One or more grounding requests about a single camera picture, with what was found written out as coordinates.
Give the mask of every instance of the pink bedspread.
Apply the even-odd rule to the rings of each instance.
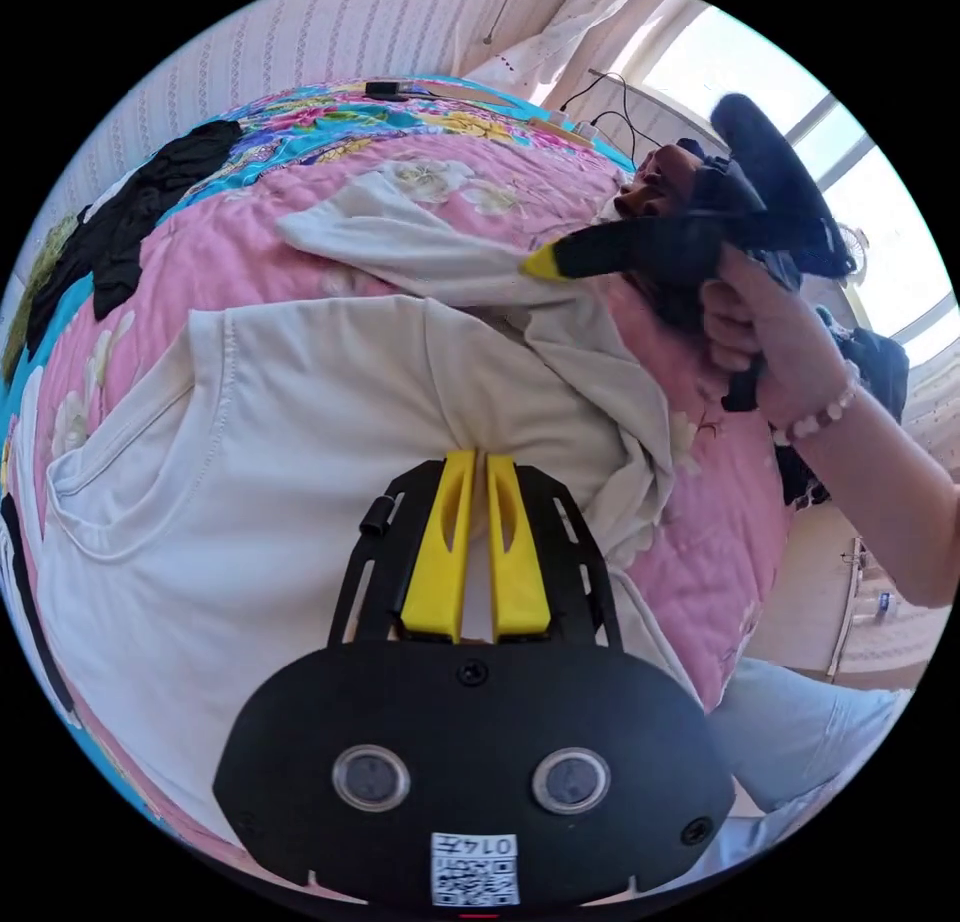
[[[144,242],[133,298],[99,324],[85,306],[54,349],[38,413],[41,517],[49,462],[100,424],[190,309],[392,291],[292,249],[273,229],[278,217],[377,168],[457,229],[525,250],[589,223],[619,184],[616,167],[588,151],[410,135],[334,161],[274,169],[248,188],[177,213]],[[757,414],[705,408],[696,348],[666,331],[619,279],[598,285],[626,345],[660,382],[673,412],[676,487],[653,546],[628,573],[711,709],[772,588],[786,541],[789,516],[770,433]]]

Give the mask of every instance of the window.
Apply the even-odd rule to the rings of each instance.
[[[858,294],[875,332],[895,335],[950,295],[950,278],[930,231],[880,149],[872,148],[826,189],[824,198],[839,222],[862,229],[870,243],[867,274]],[[941,321],[935,329],[940,339],[948,339],[940,346],[945,348],[960,336],[960,329],[955,315],[948,313]],[[918,358],[912,359],[915,365],[924,351],[940,341],[934,334],[929,332],[926,339],[908,344],[909,352],[917,343],[914,351]]]
[[[894,336],[952,299],[936,244],[886,156],[846,108],[830,105],[823,85],[762,35],[719,9],[707,9],[638,81],[701,119],[709,118],[727,92],[743,92],[794,140],[834,217],[869,241],[857,294],[878,334]],[[818,106],[827,111],[808,128],[807,117]],[[960,338],[960,310],[955,303],[947,306],[946,312],[931,313],[925,329],[909,333],[905,348],[912,365]]]
[[[684,29],[642,81],[702,119],[710,118],[721,96],[742,92],[781,132],[828,94],[786,52],[714,8]]]
[[[838,103],[793,147],[807,171],[820,180],[866,134],[863,126]]]

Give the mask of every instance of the beaded bracelet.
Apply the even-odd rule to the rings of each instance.
[[[774,445],[785,448],[793,445],[799,439],[806,439],[819,432],[820,429],[825,429],[834,422],[840,421],[843,413],[850,408],[857,396],[857,390],[860,388],[860,369],[849,359],[844,361],[847,364],[847,370],[850,372],[850,379],[840,397],[816,415],[808,415],[805,419],[798,419],[793,425],[787,426],[786,429],[777,429],[773,433]]]

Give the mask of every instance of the hand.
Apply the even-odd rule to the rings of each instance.
[[[726,244],[717,275],[700,290],[712,385],[721,383],[725,393],[730,375],[762,352],[757,407],[778,429],[815,415],[843,393],[849,372],[811,306],[762,263]]]

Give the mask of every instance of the curtain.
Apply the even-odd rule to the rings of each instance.
[[[571,61],[576,56],[583,61],[584,43],[596,49],[600,37],[616,34],[622,37],[620,48],[626,45],[637,28],[631,1],[567,0],[542,31],[492,56],[487,47],[487,57],[479,65],[470,65],[469,56],[474,53],[469,53],[463,75],[500,92],[544,104]]]
[[[618,72],[638,86],[667,48],[706,11],[700,0],[627,0],[614,17],[580,40],[543,106],[558,109],[592,81],[589,69]]]

